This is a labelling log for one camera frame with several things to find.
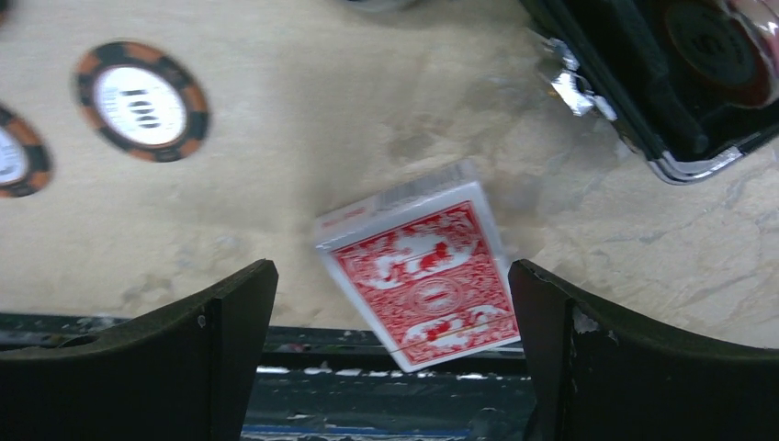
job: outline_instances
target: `gray round object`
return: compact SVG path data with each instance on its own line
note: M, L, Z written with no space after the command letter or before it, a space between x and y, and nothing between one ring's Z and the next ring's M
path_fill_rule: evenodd
M419 0L340 0L358 11L387 12L397 11Z

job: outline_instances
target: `printed number 100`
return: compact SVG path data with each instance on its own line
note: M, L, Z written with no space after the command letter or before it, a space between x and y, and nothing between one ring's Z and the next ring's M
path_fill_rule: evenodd
M138 99L142 99L143 96L148 95L148 92L144 89L139 90L123 90L122 96L136 96ZM130 112L138 115L135 122L144 129L156 129L160 127L159 118L155 117L152 113L154 107L149 101L133 101L128 104Z

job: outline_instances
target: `playing card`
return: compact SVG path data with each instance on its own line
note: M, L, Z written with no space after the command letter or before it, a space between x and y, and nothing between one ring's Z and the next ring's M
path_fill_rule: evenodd
M339 222L348 227L318 246L325 265L404 370L519 339L472 163L339 210L320 219L320 233Z

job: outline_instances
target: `marble tabletop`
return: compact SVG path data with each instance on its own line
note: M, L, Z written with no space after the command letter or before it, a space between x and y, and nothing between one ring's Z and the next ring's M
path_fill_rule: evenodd
M132 317L259 258L274 324L366 328L312 247L313 219L470 157L512 257L684 329L779 347L779 144L690 187L534 76L515 0L369 17L335 1L20 2L0 102L55 177L0 200L0 311ZM147 164L85 124L73 68L120 38L189 68L212 115L183 161Z

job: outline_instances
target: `red playing card box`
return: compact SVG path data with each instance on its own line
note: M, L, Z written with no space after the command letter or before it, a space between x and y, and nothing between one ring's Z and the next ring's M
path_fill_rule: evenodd
M330 274L407 372L520 339L470 161L317 219Z

